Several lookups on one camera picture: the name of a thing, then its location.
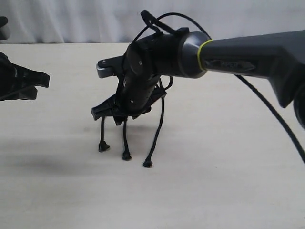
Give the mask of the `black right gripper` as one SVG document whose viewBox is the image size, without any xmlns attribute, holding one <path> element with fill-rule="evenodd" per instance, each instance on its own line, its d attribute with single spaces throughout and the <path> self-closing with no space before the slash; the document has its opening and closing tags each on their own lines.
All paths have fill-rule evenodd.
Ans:
<svg viewBox="0 0 305 229">
<path fill-rule="evenodd" d="M 113 117 L 116 125 L 127 117 L 136 119 L 148 113 L 152 105 L 166 96 L 166 90 L 155 87 L 162 75 L 182 76 L 178 57 L 182 35 L 153 34 L 132 42 L 126 50 L 125 85 L 118 99 L 115 94 L 91 109 L 94 120 Z"/>
</svg>

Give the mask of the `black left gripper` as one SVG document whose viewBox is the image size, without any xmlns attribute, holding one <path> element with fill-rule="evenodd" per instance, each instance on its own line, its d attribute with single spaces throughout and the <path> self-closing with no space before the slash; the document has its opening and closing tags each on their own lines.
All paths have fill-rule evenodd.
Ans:
<svg viewBox="0 0 305 229">
<path fill-rule="evenodd" d="M 48 88 L 49 84 L 48 74 L 23 67 L 16 69 L 7 55 L 0 53 L 1 100 L 35 100 L 38 90 L 34 86 Z"/>
</svg>

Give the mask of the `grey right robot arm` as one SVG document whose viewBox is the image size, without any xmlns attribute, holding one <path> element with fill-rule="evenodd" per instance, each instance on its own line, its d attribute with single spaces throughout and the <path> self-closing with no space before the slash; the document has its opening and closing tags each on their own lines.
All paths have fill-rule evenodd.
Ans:
<svg viewBox="0 0 305 229">
<path fill-rule="evenodd" d="M 281 107 L 294 105 L 305 124 L 305 33 L 289 31 L 212 40 L 200 31 L 181 28 L 172 34 L 157 32 L 133 41 L 126 52 L 100 60 L 100 78 L 116 76 L 114 95 L 92 108 L 95 120 L 137 118 L 166 96 L 158 89 L 161 76 L 198 79 L 207 71 L 267 79 Z"/>
</svg>

